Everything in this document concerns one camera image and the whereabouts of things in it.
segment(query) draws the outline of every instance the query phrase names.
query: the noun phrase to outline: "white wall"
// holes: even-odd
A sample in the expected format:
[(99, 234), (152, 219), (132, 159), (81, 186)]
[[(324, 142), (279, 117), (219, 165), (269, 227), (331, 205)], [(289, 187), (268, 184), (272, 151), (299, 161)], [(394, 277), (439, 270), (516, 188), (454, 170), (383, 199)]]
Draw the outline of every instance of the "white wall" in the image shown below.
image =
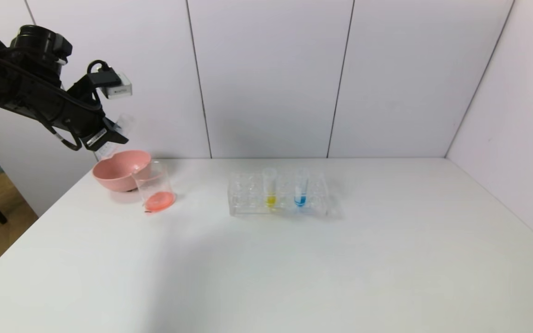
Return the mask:
[[(0, 0), (0, 40), (9, 46), (32, 21), (22, 0)], [(62, 135), (70, 137), (65, 131)], [(91, 152), (73, 152), (40, 123), (0, 109), (0, 165), (26, 202), (42, 215), (94, 165)]]
[(352, 0), (188, 0), (213, 157), (326, 157)]
[[(66, 89), (94, 59), (108, 61), (133, 83), (133, 97), (102, 101), (110, 119), (122, 113), (136, 119), (129, 143), (120, 149), (209, 158), (184, 0), (29, 4), (37, 25), (61, 33), (74, 47), (61, 75)], [(23, 0), (0, 0), (0, 40), (6, 45), (21, 25), (31, 24)], [(0, 164), (41, 215), (92, 168), (95, 158), (86, 150), (69, 150), (38, 122), (0, 109)]]
[(356, 0), (330, 157), (443, 157), (512, 0)]
[(154, 157), (209, 158), (186, 0), (28, 0), (36, 24), (74, 46), (68, 89), (102, 59), (127, 74), (133, 96), (103, 100), (110, 119), (136, 119), (129, 143)]
[(533, 0), (517, 0), (447, 156), (533, 229)]

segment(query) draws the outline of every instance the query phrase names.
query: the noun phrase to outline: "test tube rack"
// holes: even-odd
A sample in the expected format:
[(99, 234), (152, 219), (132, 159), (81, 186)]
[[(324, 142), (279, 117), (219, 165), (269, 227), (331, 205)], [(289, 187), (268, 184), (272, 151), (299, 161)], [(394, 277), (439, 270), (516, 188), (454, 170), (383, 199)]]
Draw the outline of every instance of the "test tube rack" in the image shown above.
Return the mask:
[(307, 198), (303, 207), (298, 207), (295, 196), (294, 172), (277, 172), (276, 201), (272, 207), (266, 203), (262, 174), (232, 173), (228, 186), (230, 215), (277, 214), (325, 216), (330, 206), (328, 187), (323, 173), (310, 173)]

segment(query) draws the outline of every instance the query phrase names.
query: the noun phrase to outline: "cable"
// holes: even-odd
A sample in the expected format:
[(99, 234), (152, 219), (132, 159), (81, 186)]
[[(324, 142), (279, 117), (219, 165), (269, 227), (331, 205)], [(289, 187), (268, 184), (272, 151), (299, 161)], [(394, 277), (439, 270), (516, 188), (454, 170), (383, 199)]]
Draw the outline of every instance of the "cable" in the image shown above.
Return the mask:
[(102, 65), (102, 70), (110, 70), (110, 66), (102, 60), (94, 60), (87, 66), (87, 73), (91, 73), (95, 65)]
[(67, 92), (65, 90), (62, 90), (62, 89), (59, 89), (55, 86), (53, 86), (52, 84), (50, 84), (49, 82), (47, 82), (46, 80), (43, 80), (41, 78), (39, 78), (38, 76), (28, 72), (27, 70), (17, 66), (17, 65), (14, 65), (12, 63), (9, 63), (7, 61), (5, 61), (4, 59), (0, 59), (0, 65), (4, 66), (4, 67), (7, 67), (9, 69), (13, 69), (15, 70), (16, 72), (20, 73), (20, 74), (23, 74), (24, 76), (27, 76), (28, 78), (30, 78), (30, 80), (35, 80), (36, 82), (40, 83), (41, 85), (44, 86), (45, 89), (48, 89), (49, 91), (52, 91), (53, 93), (55, 93), (55, 95), (58, 95), (59, 97), (61, 97), (62, 99), (65, 99), (66, 101), (80, 107), (80, 108), (84, 108), (85, 110), (88, 110), (88, 111), (99, 111), (100, 108), (102, 108), (102, 104), (99, 102), (99, 99), (98, 99), (98, 103), (97, 105), (89, 105), (87, 103), (84, 103), (78, 99), (75, 99), (69, 95), (67, 95)]
[(63, 120), (63, 124), (65, 124), (65, 126), (67, 126), (69, 132), (71, 133), (71, 136), (73, 137), (73, 139), (75, 141), (75, 144), (67, 141), (64, 137), (62, 137), (59, 133), (57, 133), (55, 128), (53, 128), (53, 126), (51, 126), (47, 122), (46, 118), (43, 116), (43, 114), (40, 111), (38, 111), (37, 109), (32, 108), (32, 107), (27, 107), (27, 108), (28, 108), (28, 110), (32, 111), (32, 113), (36, 117), (36, 120), (38, 120), (38, 122), (40, 122), (47, 130), (49, 130), (50, 133), (53, 133), (53, 135), (55, 137), (57, 137), (57, 139), (59, 139), (59, 141), (61, 141), (66, 147), (68, 147), (71, 150), (75, 150), (75, 151), (81, 149), (82, 143), (81, 143), (80, 139), (78, 138), (77, 134), (75, 133), (73, 126), (71, 126), (71, 120), (70, 119)]

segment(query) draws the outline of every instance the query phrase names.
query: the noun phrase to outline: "glass beaker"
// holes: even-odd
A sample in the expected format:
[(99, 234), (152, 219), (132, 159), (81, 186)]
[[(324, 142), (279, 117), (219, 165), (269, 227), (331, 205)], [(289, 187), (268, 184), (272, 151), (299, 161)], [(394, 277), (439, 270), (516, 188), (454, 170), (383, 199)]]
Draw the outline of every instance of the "glass beaker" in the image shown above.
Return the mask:
[(137, 189), (143, 199), (146, 211), (160, 211), (174, 203), (176, 195), (172, 192), (170, 179), (167, 176), (167, 165), (153, 160), (143, 169), (131, 175), (137, 183)]

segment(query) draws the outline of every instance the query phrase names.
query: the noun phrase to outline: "white sticker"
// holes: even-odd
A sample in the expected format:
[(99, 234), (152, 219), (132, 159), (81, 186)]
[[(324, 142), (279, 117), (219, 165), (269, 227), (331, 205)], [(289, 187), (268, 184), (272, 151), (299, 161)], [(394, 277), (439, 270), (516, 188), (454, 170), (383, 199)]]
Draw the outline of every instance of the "white sticker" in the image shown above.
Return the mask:
[(96, 141), (98, 141), (103, 135), (106, 134), (106, 129), (102, 129), (101, 131), (99, 131), (96, 135), (94, 135), (93, 137), (91, 137), (85, 144), (87, 146), (91, 146), (93, 145)]

